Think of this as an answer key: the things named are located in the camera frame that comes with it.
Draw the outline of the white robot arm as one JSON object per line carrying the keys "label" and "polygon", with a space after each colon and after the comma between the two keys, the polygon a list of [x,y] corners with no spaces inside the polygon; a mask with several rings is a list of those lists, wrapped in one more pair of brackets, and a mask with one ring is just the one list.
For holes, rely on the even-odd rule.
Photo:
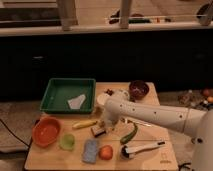
{"label": "white robot arm", "polygon": [[152,106],[109,98],[104,108],[111,116],[133,117],[195,139],[191,171],[213,171],[213,109]]}

